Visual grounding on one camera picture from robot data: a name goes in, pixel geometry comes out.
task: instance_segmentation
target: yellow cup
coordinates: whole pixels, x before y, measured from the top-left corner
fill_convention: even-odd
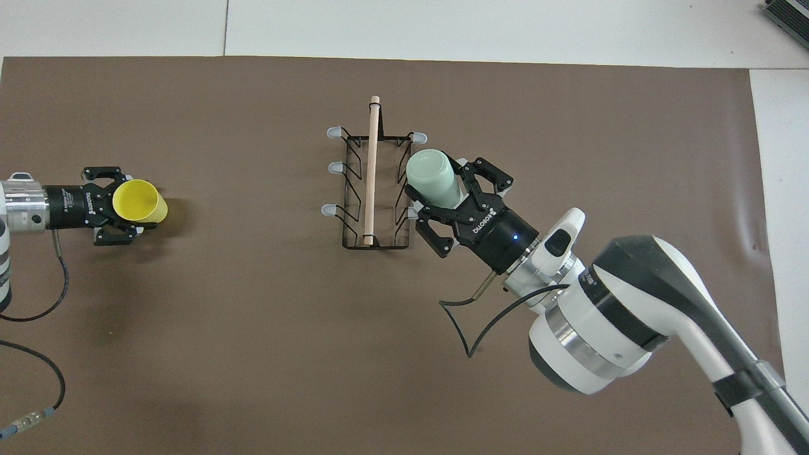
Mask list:
[[[160,223],[168,206],[154,185],[145,180],[124,182],[112,194],[112,208],[124,219],[137,223]]]

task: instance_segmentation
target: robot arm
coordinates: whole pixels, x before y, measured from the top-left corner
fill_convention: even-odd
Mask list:
[[[487,167],[485,172],[447,159],[468,195],[452,208],[437,207],[408,185],[407,194],[423,205],[417,230],[441,257],[456,245],[469,247],[493,274],[504,274],[505,286],[521,297],[542,287],[568,285],[526,300],[538,314],[529,331],[530,355],[551,382],[596,393],[637,371],[677,336],[739,425],[743,455],[809,453],[806,415],[786,392],[783,379],[725,319],[682,253],[653,236],[628,236],[613,240],[585,267],[572,253],[584,223],[579,209],[571,209],[539,237],[502,202],[513,179],[483,159],[474,164]],[[492,181],[499,193],[476,191],[469,173]],[[506,176],[503,181],[498,180],[501,175]],[[452,226],[455,239],[437,236],[429,221]]]

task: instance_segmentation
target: black wire rack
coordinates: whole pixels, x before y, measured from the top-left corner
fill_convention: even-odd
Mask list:
[[[382,109],[379,109],[379,142],[391,142],[396,145],[396,151],[400,153],[399,164],[396,168],[396,187],[398,195],[393,207],[395,217],[395,231],[392,238],[380,241],[375,234],[363,235],[357,232],[359,228],[360,215],[363,209],[363,200],[357,191],[358,182],[364,181],[362,172],[362,157],[358,153],[362,149],[363,142],[367,143],[368,135],[354,135],[342,126],[334,126],[326,131],[330,138],[341,139],[345,143],[345,160],[336,161],[328,166],[328,171],[333,174],[341,174],[345,180],[342,204],[326,204],[321,208],[321,213],[326,216],[333,216],[341,221],[342,225],[342,246],[345,249],[405,249],[410,245],[410,222],[415,219],[415,210],[407,194],[407,175],[405,166],[407,160],[413,154],[413,144],[423,144],[427,142],[427,136],[423,133],[411,131],[404,136],[388,136],[384,133]],[[363,237],[372,237],[372,245],[363,244]]]

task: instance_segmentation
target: wooden dowel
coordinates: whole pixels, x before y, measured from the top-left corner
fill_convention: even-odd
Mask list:
[[[376,144],[379,141],[379,97],[371,97],[371,122],[368,125],[368,168],[365,184],[365,235],[362,243],[373,245],[374,192],[376,187]]]

